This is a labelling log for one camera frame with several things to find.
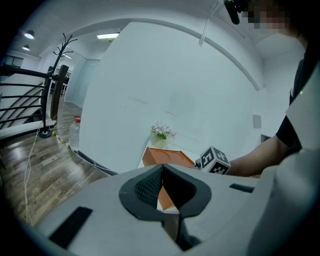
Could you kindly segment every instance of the window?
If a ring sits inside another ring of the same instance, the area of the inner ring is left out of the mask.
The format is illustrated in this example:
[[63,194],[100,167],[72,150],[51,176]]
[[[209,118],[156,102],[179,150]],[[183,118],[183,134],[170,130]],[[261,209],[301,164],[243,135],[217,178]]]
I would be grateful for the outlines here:
[[[23,58],[5,55],[0,62],[1,67],[13,67],[13,68],[21,68],[22,62],[24,61]],[[8,72],[0,72],[0,76],[10,77],[12,73]]]

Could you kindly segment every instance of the plastic bottle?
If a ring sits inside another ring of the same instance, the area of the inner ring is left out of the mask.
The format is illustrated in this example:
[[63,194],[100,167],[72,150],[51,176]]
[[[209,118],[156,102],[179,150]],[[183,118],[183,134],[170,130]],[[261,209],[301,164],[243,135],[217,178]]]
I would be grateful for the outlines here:
[[80,132],[80,116],[74,116],[74,122],[69,129],[69,146],[73,151],[79,150],[79,132]]

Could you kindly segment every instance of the ceiling light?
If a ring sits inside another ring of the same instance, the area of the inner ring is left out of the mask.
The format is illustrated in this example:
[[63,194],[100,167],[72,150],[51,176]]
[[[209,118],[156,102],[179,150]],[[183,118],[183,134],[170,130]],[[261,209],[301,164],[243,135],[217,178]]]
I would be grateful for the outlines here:
[[35,32],[33,30],[29,30],[27,33],[24,33],[24,36],[29,39],[35,38]]
[[96,37],[99,39],[112,39],[116,38],[119,35],[119,33],[113,33],[113,34],[98,34]]
[[62,56],[66,56],[69,59],[72,59],[70,56],[66,55],[66,54],[62,54]]
[[24,47],[22,47],[22,49],[24,49],[24,50],[26,50],[26,51],[30,51],[30,47],[29,47],[29,45],[25,45]]

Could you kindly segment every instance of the cable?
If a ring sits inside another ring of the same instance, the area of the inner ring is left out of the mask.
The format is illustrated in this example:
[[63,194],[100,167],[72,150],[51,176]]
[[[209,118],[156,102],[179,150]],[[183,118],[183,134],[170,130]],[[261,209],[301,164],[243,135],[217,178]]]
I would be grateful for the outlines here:
[[97,167],[97,168],[100,168],[100,169],[102,169],[102,170],[111,171],[111,170],[108,169],[108,168],[102,168],[102,167],[100,167],[100,166],[98,166],[98,165],[95,165],[95,164],[87,161],[86,159],[84,159],[84,158],[82,158],[80,155],[78,155],[76,152],[74,152],[72,149],[71,149],[71,151],[72,151],[73,153],[75,153],[78,157],[80,157],[82,160],[84,160],[84,161],[86,161],[87,163],[89,163],[90,165],[95,166],[95,167]]
[[204,28],[203,28],[203,32],[202,32],[202,36],[200,38],[200,41],[199,41],[199,45],[202,46],[204,41],[205,41],[205,38],[206,38],[206,32],[207,32],[207,27],[208,27],[208,24],[209,24],[209,21],[210,21],[210,18],[211,18],[211,15],[218,9],[218,7],[220,6],[220,2],[219,0],[215,1],[214,2],[214,5],[209,13],[209,16],[208,18],[206,19],[206,22],[205,22],[205,25],[204,25]]
[[55,117],[50,118],[50,119],[51,119],[51,121],[52,121],[53,119],[55,119],[57,116],[58,116],[58,113],[56,113]]
[[36,135],[35,135],[35,138],[34,138],[34,142],[32,144],[32,147],[31,147],[31,150],[30,150],[30,153],[29,153],[29,156],[28,156],[28,160],[27,160],[27,163],[26,163],[26,168],[24,170],[24,180],[23,180],[23,183],[24,183],[24,200],[25,200],[25,218],[26,218],[26,223],[29,223],[29,221],[30,221],[32,226],[33,226],[33,222],[32,222],[32,218],[31,218],[30,212],[29,212],[27,186],[28,186],[28,182],[29,182],[30,174],[31,174],[30,158],[31,158],[32,152],[34,150],[34,147],[36,145],[38,133],[40,132],[40,126],[41,126],[41,123],[40,123],[38,129],[36,130]]

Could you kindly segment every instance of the person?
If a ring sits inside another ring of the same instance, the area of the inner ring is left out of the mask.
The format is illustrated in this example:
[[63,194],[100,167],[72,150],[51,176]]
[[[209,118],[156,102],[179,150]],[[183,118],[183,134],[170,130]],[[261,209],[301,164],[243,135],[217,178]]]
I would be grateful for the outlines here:
[[[319,40],[315,8],[307,3],[288,0],[261,0],[259,5],[248,4],[248,20],[257,17],[267,28],[296,38],[304,47],[304,58],[300,61],[289,95],[289,104],[300,94],[319,61]],[[278,165],[285,157],[301,150],[301,144],[289,119],[285,117],[277,133],[261,143],[245,156],[230,161],[228,174],[233,176],[255,176],[269,166]]]
[[69,83],[69,79],[70,79],[70,78],[69,78],[69,75],[67,74],[66,77],[65,77],[64,83],[65,83],[65,84],[68,84],[68,83]]

